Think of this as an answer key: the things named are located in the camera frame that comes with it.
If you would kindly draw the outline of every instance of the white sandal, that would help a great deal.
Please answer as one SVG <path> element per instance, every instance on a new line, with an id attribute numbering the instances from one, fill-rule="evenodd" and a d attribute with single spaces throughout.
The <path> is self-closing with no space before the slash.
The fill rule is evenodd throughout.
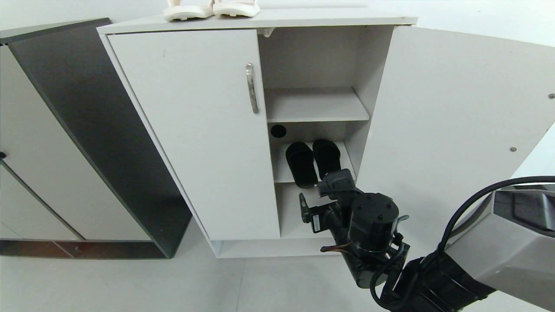
<path id="1" fill-rule="evenodd" d="M 214 0 L 210 0 L 205 6 L 192 5 L 180 6 L 181 0 L 168 0 L 169 7 L 164 9 L 164 19 L 166 21 L 173 21 L 175 19 L 186 20 L 188 18 L 207 18 L 214 15 L 212 6 Z"/>
<path id="2" fill-rule="evenodd" d="M 256 0 L 242 0 L 242 1 L 225 1 L 216 0 L 214 3 L 214 14 L 222 15 L 226 14 L 229 16 L 247 16 L 253 17 L 260 12 L 260 7 L 256 3 Z"/>

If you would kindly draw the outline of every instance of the black cable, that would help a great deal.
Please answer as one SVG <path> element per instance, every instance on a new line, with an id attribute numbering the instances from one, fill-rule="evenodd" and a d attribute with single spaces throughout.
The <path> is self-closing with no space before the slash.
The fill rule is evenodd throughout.
<path id="1" fill-rule="evenodd" d="M 394 303 L 391 302 L 386 302 L 384 300 L 382 300 L 380 297 L 378 297 L 378 294 L 376 293 L 376 284 L 378 282 L 378 278 L 380 278 L 380 276 L 385 273 L 385 271 L 391 267 L 392 265 L 394 265 L 394 263 L 399 259 L 399 257 L 403 254 L 403 251 L 405 251 L 405 245 L 403 244 L 403 242 L 401 242 L 399 249 L 397 249 L 397 252 L 384 264 L 382 265 L 372 276 L 372 278 L 370 279 L 370 294 L 372 294 L 372 298 L 374 299 L 374 301 L 382 308 L 386 309 L 386 310 L 390 310 L 390 311 L 394 311 L 394 310 L 398 310 L 401 307 L 403 307 L 408 299 L 410 298 L 410 295 L 412 293 L 412 289 L 414 288 L 415 284 L 416 284 L 416 280 L 418 278 L 418 274 L 415 274 L 415 276 L 412 278 L 410 285 L 408 286 L 407 292 L 405 293 L 405 296 L 399 300 L 396 301 Z"/>
<path id="2" fill-rule="evenodd" d="M 439 243 L 439 245 L 437 246 L 437 249 L 435 251 L 436 256 L 438 256 L 440 253 L 442 253 L 445 250 L 445 247 L 447 246 L 447 241 L 449 240 L 449 237 L 451 236 L 451 233 L 453 232 L 453 228 L 455 227 L 457 221 L 462 216 L 462 214 L 470 206 L 472 206 L 473 203 L 475 203 L 476 201 L 478 201 L 480 198 L 484 197 L 485 195 L 487 195 L 487 194 L 489 194 L 489 193 L 491 193 L 495 190 L 498 190 L 500 188 L 510 187 L 512 185 L 524 184 L 524 183 L 555 183 L 555 176 L 539 175 L 539 176 L 536 176 L 536 177 L 523 177 L 523 178 L 509 179 L 509 180 L 504 180 L 504 181 L 501 181 L 501 182 L 494 183 L 494 184 L 490 185 L 489 187 L 485 187 L 485 188 L 481 189 L 480 191 L 478 191 L 476 194 L 474 194 L 473 196 L 468 198 L 466 200 L 466 202 L 464 202 L 457 209 L 457 211 L 454 213 L 454 215 L 449 220 L 449 223 L 447 223 L 447 227 L 445 228 L 445 232 L 443 232 L 443 237 L 441 238 L 441 242 Z"/>

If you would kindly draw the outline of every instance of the cabinet top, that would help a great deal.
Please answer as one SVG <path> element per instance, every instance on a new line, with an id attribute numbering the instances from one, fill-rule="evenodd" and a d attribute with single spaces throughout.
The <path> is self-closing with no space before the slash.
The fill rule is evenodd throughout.
<path id="1" fill-rule="evenodd" d="M 212 16 L 206 19 L 167 22 L 162 15 L 134 19 L 98 28 L 99 34 L 187 31 L 195 29 L 312 27 L 354 25 L 409 25 L 416 17 L 371 8 L 262 9 L 252 18 Z"/>

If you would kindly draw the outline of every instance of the metal door handle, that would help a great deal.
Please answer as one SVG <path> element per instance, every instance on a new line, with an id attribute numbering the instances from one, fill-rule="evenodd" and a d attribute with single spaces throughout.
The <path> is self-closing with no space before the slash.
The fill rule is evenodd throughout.
<path id="1" fill-rule="evenodd" d="M 253 107 L 253 113 L 258 114 L 258 104 L 256 103 L 256 93 L 254 91 L 253 65 L 246 65 L 246 83 L 249 86 L 250 105 Z"/>

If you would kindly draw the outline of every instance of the gray cabinet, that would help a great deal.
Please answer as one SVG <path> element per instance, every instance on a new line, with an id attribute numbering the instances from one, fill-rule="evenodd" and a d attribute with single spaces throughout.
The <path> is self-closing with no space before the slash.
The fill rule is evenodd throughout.
<path id="1" fill-rule="evenodd" d="M 2 32 L 0 255 L 169 258 L 178 247 L 191 213 L 98 38 L 109 23 Z"/>

